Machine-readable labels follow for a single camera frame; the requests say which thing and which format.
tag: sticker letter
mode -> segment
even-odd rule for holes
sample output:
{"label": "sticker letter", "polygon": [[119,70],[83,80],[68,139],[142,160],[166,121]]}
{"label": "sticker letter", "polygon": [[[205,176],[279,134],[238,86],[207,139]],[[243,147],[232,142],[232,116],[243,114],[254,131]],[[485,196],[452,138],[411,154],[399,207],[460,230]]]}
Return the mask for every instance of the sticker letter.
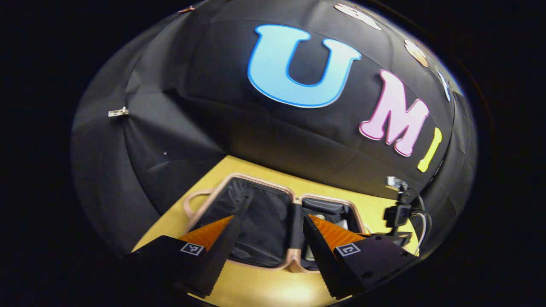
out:
{"label": "sticker letter", "polygon": [[311,35],[303,30],[263,25],[256,28],[260,38],[248,64],[248,79],[262,94],[300,108],[321,108],[336,101],[347,81],[351,64],[361,54],[349,45],[333,39],[322,43],[330,49],[330,56],[322,79],[314,85],[294,81],[288,75],[292,56],[300,41]]}
{"label": "sticker letter", "polygon": [[440,145],[440,142],[442,141],[442,132],[440,132],[440,129],[434,128],[434,138],[432,139],[432,143],[430,144],[429,150],[426,152],[425,157],[419,161],[419,164],[417,165],[417,168],[421,172],[426,172],[426,170],[429,168],[430,160],[432,160],[432,157],[434,157],[434,154],[436,153],[436,149],[438,149],[438,145]]}
{"label": "sticker letter", "polygon": [[429,108],[421,99],[417,99],[406,110],[406,94],[402,81],[384,69],[379,75],[384,81],[383,92],[372,118],[360,123],[360,133],[372,140],[381,140],[384,136],[383,126],[389,119],[386,143],[390,145],[396,140],[394,149],[399,154],[409,157],[423,123],[429,116]]}

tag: black cloth tent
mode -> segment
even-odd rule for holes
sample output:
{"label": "black cloth tent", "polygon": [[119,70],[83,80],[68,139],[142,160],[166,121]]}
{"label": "black cloth tent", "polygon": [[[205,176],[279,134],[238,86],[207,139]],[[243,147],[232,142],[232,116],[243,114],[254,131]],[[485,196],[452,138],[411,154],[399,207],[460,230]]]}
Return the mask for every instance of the black cloth tent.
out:
{"label": "black cloth tent", "polygon": [[[476,94],[463,79],[458,81],[465,92],[451,91],[448,102],[434,57],[429,55],[428,67],[416,61],[404,43],[412,37],[400,34],[401,27],[395,31],[394,23],[377,19],[378,31],[335,10],[336,3],[208,0],[165,18],[104,65],[74,119],[72,170],[88,218],[118,255],[131,252],[226,155],[391,199],[396,192],[385,188],[384,180],[396,176],[422,194],[434,220],[424,252],[441,242],[471,192],[479,141],[473,114],[482,106],[472,104],[469,97]],[[254,89],[247,66],[258,40],[254,29],[266,23],[312,34],[297,48],[289,70],[303,84],[322,76],[328,58],[323,39],[336,39],[362,54],[335,103],[300,109]],[[420,98],[430,111],[410,157],[358,133],[381,94],[381,69],[402,80],[407,106]],[[123,107],[128,116],[107,116]],[[420,172],[416,165],[435,127],[443,140],[428,170]]]}

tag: letter m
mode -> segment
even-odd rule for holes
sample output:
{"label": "letter m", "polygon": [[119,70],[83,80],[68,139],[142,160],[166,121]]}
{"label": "letter m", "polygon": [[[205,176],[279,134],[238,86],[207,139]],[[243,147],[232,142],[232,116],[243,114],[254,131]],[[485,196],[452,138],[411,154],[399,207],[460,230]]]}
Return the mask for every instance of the letter m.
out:
{"label": "letter m", "polygon": [[383,92],[372,118],[360,123],[360,133],[372,140],[381,140],[384,135],[383,127],[389,119],[386,143],[392,144],[405,131],[403,137],[396,140],[394,149],[399,154],[409,157],[423,123],[429,116],[429,108],[421,99],[417,99],[406,110],[406,94],[402,81],[384,69],[379,75],[384,81]]}

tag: yellow table surface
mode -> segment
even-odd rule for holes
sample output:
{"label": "yellow table surface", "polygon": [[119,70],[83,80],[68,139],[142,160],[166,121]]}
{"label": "yellow table surface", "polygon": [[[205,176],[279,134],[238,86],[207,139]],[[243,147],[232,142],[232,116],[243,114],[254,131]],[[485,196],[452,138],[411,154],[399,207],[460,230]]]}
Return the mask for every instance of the yellow table surface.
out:
{"label": "yellow table surface", "polygon": [[[179,238],[184,235],[188,223],[188,217],[182,208],[182,200],[185,196],[196,190],[217,187],[226,176],[232,173],[242,173],[288,187],[294,191],[297,197],[305,193],[313,193],[348,200],[357,207],[362,221],[371,228],[372,232],[390,231],[390,228],[385,227],[383,213],[386,207],[394,205],[392,199],[369,196],[318,184],[233,156],[227,156],[157,220],[140,239],[133,251],[160,235],[167,235],[172,238]],[[197,196],[192,199],[192,209],[197,210],[204,203],[206,197]],[[399,227],[399,230],[413,233],[411,241],[404,248],[409,252],[414,252],[417,248],[418,238],[411,223]],[[266,271],[243,267],[233,262],[225,263],[211,295],[201,300],[221,307],[318,307],[338,302],[338,300],[330,296],[326,284],[318,273],[292,273],[287,269]]]}

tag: blue letter u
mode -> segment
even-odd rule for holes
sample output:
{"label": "blue letter u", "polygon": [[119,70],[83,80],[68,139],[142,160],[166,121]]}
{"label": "blue letter u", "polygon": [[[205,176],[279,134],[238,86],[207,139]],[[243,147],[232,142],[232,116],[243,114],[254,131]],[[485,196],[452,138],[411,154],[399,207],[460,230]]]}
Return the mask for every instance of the blue letter u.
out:
{"label": "blue letter u", "polygon": [[323,40],[330,56],[322,79],[314,85],[294,81],[288,68],[298,43],[309,40],[309,33],[287,26],[263,25],[256,28],[260,38],[248,64],[252,85],[267,97],[300,108],[320,108],[336,101],[354,60],[361,55],[351,46],[333,39]]}

